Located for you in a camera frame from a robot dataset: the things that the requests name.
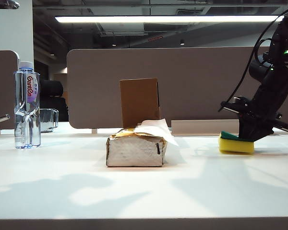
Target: bottle cap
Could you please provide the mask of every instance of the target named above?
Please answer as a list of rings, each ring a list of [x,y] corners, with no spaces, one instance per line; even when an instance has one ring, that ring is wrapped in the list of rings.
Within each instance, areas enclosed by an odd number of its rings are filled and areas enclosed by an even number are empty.
[[[31,70],[34,70],[33,63],[30,62],[30,61],[21,61],[19,68],[20,69],[31,69]]]

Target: foil-wrapped box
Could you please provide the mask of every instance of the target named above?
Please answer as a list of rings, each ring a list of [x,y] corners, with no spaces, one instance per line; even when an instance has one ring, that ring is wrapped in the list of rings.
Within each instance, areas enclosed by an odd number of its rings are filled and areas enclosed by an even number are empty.
[[[163,120],[146,120],[135,128],[122,129],[107,139],[109,167],[162,166],[170,141],[176,144]]]

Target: gray partition panel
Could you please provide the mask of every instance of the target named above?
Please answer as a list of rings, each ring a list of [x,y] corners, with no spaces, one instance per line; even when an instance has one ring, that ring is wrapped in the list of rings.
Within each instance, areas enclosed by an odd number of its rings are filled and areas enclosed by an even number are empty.
[[[235,119],[218,113],[241,79],[252,47],[77,49],[67,55],[70,124],[121,127],[121,79],[157,78],[161,117]],[[247,74],[236,96],[252,98],[259,82]],[[288,97],[281,107],[288,122]]]
[[[10,50],[0,51],[0,117],[11,118],[0,123],[0,129],[14,129],[15,82],[13,73],[19,66],[18,55]]]

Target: cardboard flap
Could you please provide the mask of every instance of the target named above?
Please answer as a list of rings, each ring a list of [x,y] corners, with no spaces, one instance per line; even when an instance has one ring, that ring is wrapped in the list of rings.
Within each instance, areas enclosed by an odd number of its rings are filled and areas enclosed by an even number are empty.
[[[144,120],[159,120],[156,78],[120,80],[121,116],[124,128],[136,127]]]

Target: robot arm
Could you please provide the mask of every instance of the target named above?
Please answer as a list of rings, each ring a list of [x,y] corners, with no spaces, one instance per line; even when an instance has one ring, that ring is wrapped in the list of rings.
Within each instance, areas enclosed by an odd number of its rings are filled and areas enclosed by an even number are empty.
[[[256,141],[273,134],[273,127],[288,132],[288,124],[281,122],[277,112],[288,95],[288,17],[279,23],[269,51],[252,61],[250,75],[261,85],[254,97],[235,97],[233,103],[222,102],[225,110],[239,118],[239,138]]]

